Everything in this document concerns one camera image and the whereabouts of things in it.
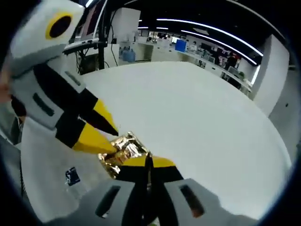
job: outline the white pillar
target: white pillar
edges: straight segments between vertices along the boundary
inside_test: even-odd
[[[135,32],[139,25],[140,11],[132,8],[120,8],[116,11],[112,21],[114,37],[117,38],[117,43],[127,41],[134,38]],[[112,29],[110,29],[108,42],[112,40]]]
[[[149,36],[149,31],[148,30],[141,30],[141,36],[142,37],[148,37]]]
[[[252,81],[256,67],[252,66],[248,61],[241,58],[237,70],[243,72],[248,81]]]
[[[256,105],[269,116],[285,83],[289,52],[274,35],[271,35],[265,42],[263,54],[252,92]]]

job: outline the round white tabletop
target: round white tabletop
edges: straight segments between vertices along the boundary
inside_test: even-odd
[[[258,219],[277,198],[291,166],[285,144],[253,101],[221,78],[183,62],[125,65],[82,77],[120,134],[134,132],[184,178],[215,193],[229,212]],[[27,195],[44,222],[75,211],[79,198],[108,178],[96,156],[72,151],[31,119],[24,124],[21,158]],[[72,167],[78,187],[65,184]]]
[[[120,134],[134,132],[229,212],[258,219],[277,198],[291,166],[285,144],[255,103],[221,78],[184,62],[125,65],[83,78]]]

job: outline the white wall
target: white wall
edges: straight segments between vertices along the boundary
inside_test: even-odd
[[[282,137],[292,162],[296,158],[301,126],[301,77],[297,71],[288,71],[278,102],[269,115]]]
[[[266,40],[260,70],[252,87],[254,102],[267,116],[280,97],[288,71],[288,62],[288,50],[274,35],[271,35]]]
[[[149,36],[149,31],[148,30],[141,30],[141,36],[142,37],[148,37]]]
[[[191,35],[187,35],[186,36],[186,40],[189,40],[189,44],[191,45],[194,41],[197,43],[197,46],[199,46],[200,44],[204,43],[206,45],[212,46],[212,47],[220,47],[219,45],[216,45],[212,42],[206,41],[204,39],[199,39],[196,37],[193,37]]]
[[[249,81],[252,81],[252,78],[254,76],[256,67],[252,66],[249,62],[247,62],[245,59],[241,58],[240,63],[238,65],[238,70],[240,72],[245,73],[246,79]]]
[[[140,11],[132,8],[120,8],[116,11],[112,21],[114,36],[117,42],[127,40],[128,35],[134,36],[139,25]],[[112,40],[112,30],[110,29],[108,42]]]

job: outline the gold foil bag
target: gold foil bag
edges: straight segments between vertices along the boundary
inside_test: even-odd
[[[111,144],[117,149],[117,152],[113,154],[98,154],[98,158],[113,179],[119,174],[120,167],[125,160],[149,153],[149,150],[132,132],[127,132],[127,134],[112,140]]]

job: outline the small label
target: small label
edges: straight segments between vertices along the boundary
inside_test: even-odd
[[[76,172],[75,167],[72,167],[70,170],[66,171],[65,175],[69,186],[72,186],[77,182],[80,182],[80,178]]]

